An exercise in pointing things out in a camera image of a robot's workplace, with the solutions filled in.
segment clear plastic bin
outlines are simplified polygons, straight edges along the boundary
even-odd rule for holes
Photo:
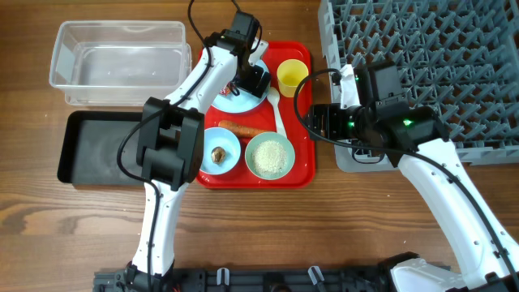
[[[67,21],[58,32],[49,82],[70,105],[142,105],[164,98],[191,73],[178,21]]]

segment white spoon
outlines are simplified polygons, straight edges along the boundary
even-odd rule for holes
[[[281,119],[279,108],[277,107],[280,100],[279,92],[273,87],[269,88],[267,99],[268,102],[270,102],[270,104],[274,108],[274,118],[276,119],[276,132],[277,134],[281,134],[286,138],[285,126],[283,126],[283,120]]]

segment food on plate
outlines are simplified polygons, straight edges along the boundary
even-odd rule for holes
[[[275,176],[286,167],[287,153],[283,146],[273,140],[260,143],[252,153],[252,163],[262,177]]]
[[[220,164],[225,159],[225,150],[222,147],[216,147],[211,152],[212,162]]]
[[[226,120],[220,121],[218,123],[218,126],[233,132],[233,134],[235,134],[238,138],[254,138],[257,135],[266,132],[266,130],[246,127],[243,125],[239,125],[236,122]]]

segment rice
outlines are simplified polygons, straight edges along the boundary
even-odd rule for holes
[[[286,167],[287,154],[283,146],[276,141],[264,141],[252,153],[252,163],[262,177],[280,174]]]

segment wire dish rack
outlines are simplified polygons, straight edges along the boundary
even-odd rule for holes
[[[410,106],[430,106],[463,162],[519,162],[519,10],[516,0],[322,0],[320,38],[328,67],[393,60]],[[331,86],[332,102],[340,102]],[[365,165],[335,147],[346,172]],[[377,162],[357,151],[360,162]]]

